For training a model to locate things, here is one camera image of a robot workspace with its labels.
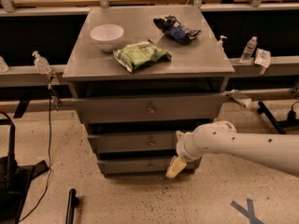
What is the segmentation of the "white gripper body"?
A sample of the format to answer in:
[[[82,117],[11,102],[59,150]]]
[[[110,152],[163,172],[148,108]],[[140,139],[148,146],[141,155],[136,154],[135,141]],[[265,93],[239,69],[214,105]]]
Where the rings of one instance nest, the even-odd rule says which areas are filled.
[[[176,151],[178,156],[187,162],[196,161],[200,158],[200,155],[196,153],[192,141],[192,133],[190,132],[184,133],[184,135],[177,140]]]

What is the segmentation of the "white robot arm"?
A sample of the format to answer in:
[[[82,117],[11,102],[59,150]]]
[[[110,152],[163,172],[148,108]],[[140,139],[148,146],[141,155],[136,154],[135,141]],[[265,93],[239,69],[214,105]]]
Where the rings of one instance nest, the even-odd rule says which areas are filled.
[[[166,176],[175,178],[188,162],[205,154],[228,154],[274,170],[299,175],[299,136],[294,134],[238,133],[226,120],[203,124],[192,132],[176,132],[177,154]]]

